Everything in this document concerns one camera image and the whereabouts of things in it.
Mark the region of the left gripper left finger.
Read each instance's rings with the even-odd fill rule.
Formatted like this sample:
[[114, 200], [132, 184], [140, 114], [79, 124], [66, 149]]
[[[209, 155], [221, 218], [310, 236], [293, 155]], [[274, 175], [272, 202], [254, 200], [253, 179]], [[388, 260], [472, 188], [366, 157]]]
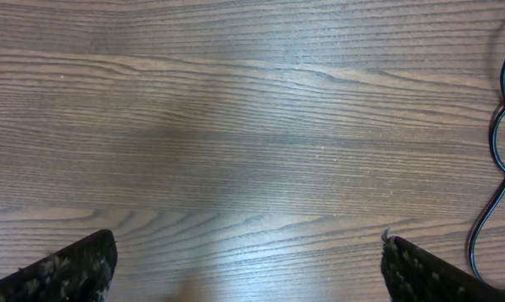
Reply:
[[104, 302], [116, 266], [113, 233], [101, 229], [0, 279], [0, 302]]

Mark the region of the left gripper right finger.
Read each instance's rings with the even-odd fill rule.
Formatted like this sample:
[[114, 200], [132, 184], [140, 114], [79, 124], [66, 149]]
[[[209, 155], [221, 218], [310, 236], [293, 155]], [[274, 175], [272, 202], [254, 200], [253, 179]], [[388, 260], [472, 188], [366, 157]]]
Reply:
[[381, 273], [392, 302], [505, 302], [505, 292], [417, 245], [382, 234]]

